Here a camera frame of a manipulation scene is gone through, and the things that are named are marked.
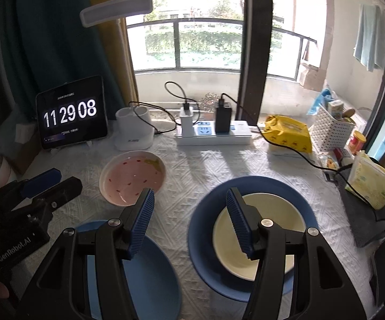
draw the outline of dark green curtain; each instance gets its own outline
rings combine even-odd
[[[20,109],[34,118],[37,93],[93,75],[104,79],[108,118],[125,107],[96,28],[81,25],[89,0],[0,0],[7,78]]]

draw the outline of pink bowl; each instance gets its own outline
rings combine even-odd
[[[163,161],[153,153],[138,150],[123,153],[106,164],[99,178],[102,196],[116,206],[136,203],[143,188],[160,190],[166,177]]]

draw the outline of plate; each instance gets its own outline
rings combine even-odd
[[[213,226],[220,212],[226,207],[227,191],[232,187],[237,187],[242,196],[257,192],[280,196],[298,209],[307,228],[319,227],[307,201],[296,190],[273,178],[247,176],[231,179],[215,187],[200,201],[188,229],[188,249],[192,264],[211,289],[227,298],[248,302],[253,282],[231,274],[221,264],[213,249]],[[293,270],[285,274],[283,294],[292,289]]]
[[[102,196],[116,206],[136,203],[143,188],[157,193],[164,183],[163,161],[149,151],[136,150],[120,154],[106,164],[99,177]]]
[[[305,221],[290,202],[280,196],[265,193],[243,196],[246,204],[258,208],[262,218],[271,219],[284,229],[305,231]],[[224,208],[213,227],[213,248],[222,265],[239,278],[254,281],[259,260],[251,261],[242,252],[233,224]],[[286,256],[285,273],[294,265],[294,255]]]
[[[85,223],[79,232],[95,230],[106,220]],[[123,260],[123,266],[140,320],[177,320],[181,306],[178,278],[164,252],[148,236],[131,261]],[[87,281],[89,303],[93,318],[102,320],[96,287],[95,256],[87,256]]]

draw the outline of tablet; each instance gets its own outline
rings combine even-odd
[[[39,93],[36,104],[43,149],[108,135],[101,76],[80,79]]]

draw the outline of plastic storage basket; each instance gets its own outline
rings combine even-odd
[[[310,129],[313,144],[319,151],[344,148],[355,124],[336,120],[320,105],[316,120]]]

